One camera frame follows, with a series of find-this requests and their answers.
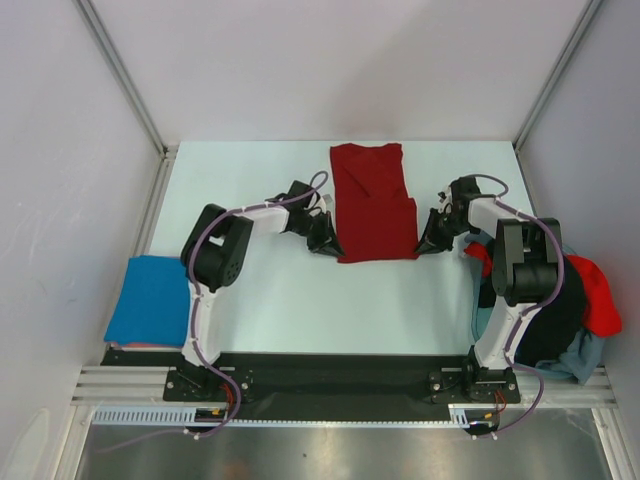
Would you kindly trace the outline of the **dark red t-shirt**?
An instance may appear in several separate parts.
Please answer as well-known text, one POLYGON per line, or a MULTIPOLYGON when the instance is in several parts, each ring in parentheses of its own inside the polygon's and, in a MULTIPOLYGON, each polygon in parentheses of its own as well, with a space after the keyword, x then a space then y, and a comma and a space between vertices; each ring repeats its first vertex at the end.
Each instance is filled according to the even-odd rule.
POLYGON ((399 143, 332 146, 335 224, 341 264, 415 260, 417 205, 409 195, 399 143))

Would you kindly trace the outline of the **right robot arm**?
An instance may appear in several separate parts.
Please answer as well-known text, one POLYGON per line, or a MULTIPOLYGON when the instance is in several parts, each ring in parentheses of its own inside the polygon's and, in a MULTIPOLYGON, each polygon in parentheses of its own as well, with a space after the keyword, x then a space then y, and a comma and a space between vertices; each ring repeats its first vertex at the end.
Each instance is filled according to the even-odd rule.
POLYGON ((452 181, 439 194, 417 255, 450 251, 455 239, 466 233, 484 233, 494 241, 491 285, 496 295, 484 333, 462 361, 452 382, 434 373, 430 388, 435 401, 468 400, 491 403, 501 395, 518 402, 514 374, 517 347, 534 316, 551 304, 564 283, 565 264, 561 227, 554 218, 538 218, 505 202, 501 194, 484 194, 471 174, 452 181))

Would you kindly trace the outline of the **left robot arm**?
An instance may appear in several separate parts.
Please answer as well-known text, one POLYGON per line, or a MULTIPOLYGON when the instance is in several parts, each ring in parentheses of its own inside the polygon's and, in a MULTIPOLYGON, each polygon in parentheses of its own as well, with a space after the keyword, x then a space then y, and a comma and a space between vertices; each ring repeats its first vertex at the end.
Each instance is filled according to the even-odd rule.
POLYGON ((288 191, 257 204, 225 209, 207 204, 201 211, 180 260, 190 294, 187 336, 177 368, 179 380, 197 398, 214 397, 229 382, 213 369, 221 354, 216 311, 226 289, 242 272, 250 240, 257 235, 292 233, 312 254, 340 258, 341 247, 330 212, 331 199, 320 187, 298 180, 288 191))

